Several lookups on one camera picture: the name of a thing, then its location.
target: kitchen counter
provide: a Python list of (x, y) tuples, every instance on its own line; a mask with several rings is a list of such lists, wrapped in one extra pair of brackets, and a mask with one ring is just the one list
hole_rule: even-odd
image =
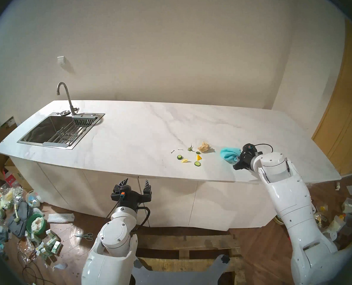
[[(53, 101), (40, 109), (0, 143), (0, 153), (21, 159), (83, 170), (156, 178), (199, 181), (258, 182), (257, 174), (235, 171), (220, 157), (223, 147), (268, 143), (291, 160), (305, 182), (339, 180), (333, 165), (311, 138), (285, 113), (254, 108), (75, 100), (80, 112), (105, 113), (102, 120), (72, 150), (17, 143), (52, 112), (69, 109), (68, 101)], [(202, 141), (212, 147), (194, 165)], [(268, 153), (267, 145), (257, 146)], [(181, 163), (181, 154), (191, 163)]]

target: scissors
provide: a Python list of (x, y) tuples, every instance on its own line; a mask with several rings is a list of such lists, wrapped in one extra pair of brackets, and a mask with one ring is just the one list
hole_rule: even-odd
[(82, 237), (88, 241), (93, 241), (93, 233), (87, 233), (87, 234), (74, 234), (76, 237)]

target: wooden pallet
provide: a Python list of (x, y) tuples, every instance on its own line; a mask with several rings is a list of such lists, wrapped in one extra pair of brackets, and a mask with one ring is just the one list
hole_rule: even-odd
[(233, 272), (235, 285), (246, 284), (243, 256), (240, 253), (239, 241), (233, 235), (157, 236), (139, 234), (138, 248), (178, 250), (179, 259), (138, 257), (147, 269), (166, 272), (205, 271), (212, 265), (214, 259), (189, 259), (191, 250), (228, 249), (230, 262), (226, 272)]

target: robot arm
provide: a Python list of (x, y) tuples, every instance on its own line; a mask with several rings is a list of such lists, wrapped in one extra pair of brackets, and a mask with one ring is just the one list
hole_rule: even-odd
[(295, 165), (282, 153), (258, 152), (246, 144), (234, 169), (257, 172), (292, 243), (291, 270), (295, 284), (317, 284), (333, 278), (352, 253), (337, 247), (318, 229), (310, 193)]
[(132, 191), (123, 180), (114, 187), (111, 199), (117, 201), (110, 221), (100, 230), (81, 275), (84, 285), (107, 285), (130, 283), (134, 265), (137, 235), (130, 236), (136, 225), (136, 216), (139, 204), (151, 201), (151, 186), (146, 180), (143, 195)]

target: wall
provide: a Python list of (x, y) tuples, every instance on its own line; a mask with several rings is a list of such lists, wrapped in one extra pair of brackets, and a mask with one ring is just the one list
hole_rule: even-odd
[(298, 0), (285, 73), (272, 109), (286, 112), (312, 136), (340, 71), (345, 19), (327, 0)]
[[(77, 99), (271, 108), (296, 0), (13, 0), (0, 17), (0, 125), (64, 81)], [(57, 56), (67, 59), (65, 69)]]

